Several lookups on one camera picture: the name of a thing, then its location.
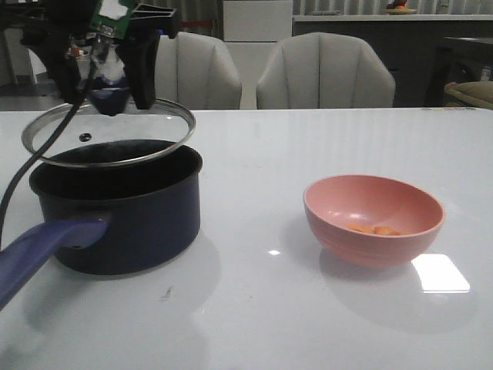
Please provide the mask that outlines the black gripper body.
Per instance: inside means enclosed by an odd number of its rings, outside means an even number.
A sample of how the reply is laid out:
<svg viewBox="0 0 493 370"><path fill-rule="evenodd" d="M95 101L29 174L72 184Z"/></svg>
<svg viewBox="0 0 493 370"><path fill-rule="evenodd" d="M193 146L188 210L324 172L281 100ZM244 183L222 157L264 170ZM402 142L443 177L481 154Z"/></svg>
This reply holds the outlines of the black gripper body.
<svg viewBox="0 0 493 370"><path fill-rule="evenodd" d="M1 30L19 29L22 45L92 38L115 40L158 32L175 38L178 10L140 1L2 1Z"/></svg>

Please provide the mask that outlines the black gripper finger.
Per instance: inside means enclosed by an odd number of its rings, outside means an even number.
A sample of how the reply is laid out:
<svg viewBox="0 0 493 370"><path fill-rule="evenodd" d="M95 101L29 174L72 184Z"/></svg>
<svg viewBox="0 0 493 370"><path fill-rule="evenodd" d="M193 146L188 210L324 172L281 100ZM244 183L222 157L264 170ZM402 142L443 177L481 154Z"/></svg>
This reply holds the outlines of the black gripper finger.
<svg viewBox="0 0 493 370"><path fill-rule="evenodd" d="M159 33L137 32L119 46L119 57L138 109L149 109L156 100L155 65Z"/></svg>
<svg viewBox="0 0 493 370"><path fill-rule="evenodd" d="M77 62L69 55L68 39L45 38L36 47L36 55L46 68L65 103L76 103L79 99L77 86L80 73Z"/></svg>

